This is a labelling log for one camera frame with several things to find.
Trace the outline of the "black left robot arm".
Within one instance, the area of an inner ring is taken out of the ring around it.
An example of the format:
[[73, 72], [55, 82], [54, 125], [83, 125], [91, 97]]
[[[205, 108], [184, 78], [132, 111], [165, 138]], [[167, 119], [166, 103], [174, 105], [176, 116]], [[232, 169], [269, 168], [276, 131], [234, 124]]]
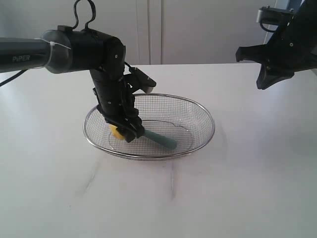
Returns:
[[125, 53], [117, 37], [96, 30], [74, 31], [68, 26], [49, 30], [36, 39], [1, 38], [0, 71], [16, 74], [0, 84], [4, 86], [36, 68], [53, 74], [88, 70], [97, 110], [131, 142], [145, 129], [133, 95], [140, 89], [140, 71], [125, 61]]

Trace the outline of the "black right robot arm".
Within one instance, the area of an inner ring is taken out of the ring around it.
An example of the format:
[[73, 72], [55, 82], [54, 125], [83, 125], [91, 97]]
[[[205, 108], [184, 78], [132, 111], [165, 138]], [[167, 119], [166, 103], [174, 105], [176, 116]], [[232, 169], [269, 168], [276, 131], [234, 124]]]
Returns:
[[259, 24], [277, 25], [266, 44], [239, 47], [236, 60], [261, 64], [256, 84], [264, 90], [294, 76], [298, 71], [315, 69], [317, 56], [317, 2], [304, 1], [296, 12], [272, 7], [260, 8]]

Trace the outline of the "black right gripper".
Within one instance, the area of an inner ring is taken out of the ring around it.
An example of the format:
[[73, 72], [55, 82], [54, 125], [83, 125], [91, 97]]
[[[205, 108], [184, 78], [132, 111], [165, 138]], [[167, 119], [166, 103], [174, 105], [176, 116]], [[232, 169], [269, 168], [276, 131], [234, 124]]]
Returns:
[[268, 87], [294, 76], [294, 72], [316, 69], [317, 11], [299, 9], [294, 15], [276, 25], [266, 45], [239, 47], [236, 61], [250, 60], [261, 64], [256, 81], [258, 89]]

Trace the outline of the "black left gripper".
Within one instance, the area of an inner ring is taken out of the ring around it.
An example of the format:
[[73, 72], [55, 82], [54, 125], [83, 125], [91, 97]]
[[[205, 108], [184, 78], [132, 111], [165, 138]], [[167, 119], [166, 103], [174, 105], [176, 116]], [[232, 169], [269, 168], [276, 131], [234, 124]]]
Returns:
[[107, 71], [92, 70], [99, 109], [106, 122], [115, 125], [127, 143], [144, 134], [142, 120], [134, 108], [132, 94], [127, 88], [123, 71], [112, 74]]

